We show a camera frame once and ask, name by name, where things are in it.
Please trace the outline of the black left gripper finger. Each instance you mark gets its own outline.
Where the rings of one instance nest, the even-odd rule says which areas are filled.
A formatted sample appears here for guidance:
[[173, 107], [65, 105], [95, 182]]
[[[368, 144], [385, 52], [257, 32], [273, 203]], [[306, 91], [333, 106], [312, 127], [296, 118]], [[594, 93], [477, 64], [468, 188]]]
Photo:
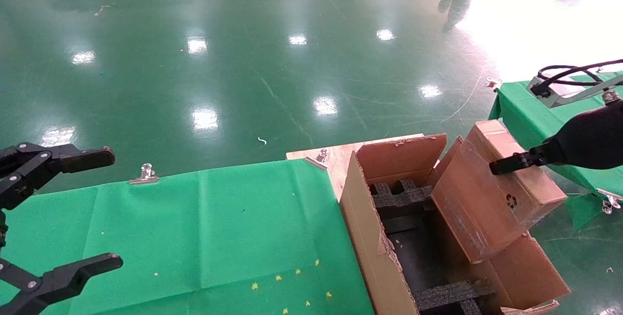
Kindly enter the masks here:
[[58, 266], [36, 277], [25, 269], [1, 259], [0, 278], [18, 289], [17, 295], [0, 307], [2, 315], [39, 315], [48, 306], [80, 295], [92, 277], [123, 266], [114, 253]]
[[112, 166], [109, 147], [80, 150], [73, 144], [43, 147], [20, 143], [0, 153], [0, 207], [14, 209], [60, 173], [77, 173]]

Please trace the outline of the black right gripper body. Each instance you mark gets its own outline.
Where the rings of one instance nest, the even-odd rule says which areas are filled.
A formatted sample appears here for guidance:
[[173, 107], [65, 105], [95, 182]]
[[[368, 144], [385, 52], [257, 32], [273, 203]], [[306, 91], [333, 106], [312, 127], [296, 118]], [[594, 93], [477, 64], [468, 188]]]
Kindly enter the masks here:
[[555, 162], [589, 169], [623, 164], [623, 107], [606, 105], [579, 113], [548, 138]]

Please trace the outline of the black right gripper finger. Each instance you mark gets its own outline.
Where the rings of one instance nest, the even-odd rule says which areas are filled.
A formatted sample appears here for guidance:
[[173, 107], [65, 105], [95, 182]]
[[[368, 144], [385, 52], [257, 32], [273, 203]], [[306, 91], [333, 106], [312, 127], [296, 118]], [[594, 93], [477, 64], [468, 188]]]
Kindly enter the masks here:
[[494, 175], [503, 175], [533, 166], [545, 166], [553, 161], [552, 158], [553, 152], [550, 145], [536, 146], [528, 151], [516, 152], [510, 157], [490, 162], [489, 169]]

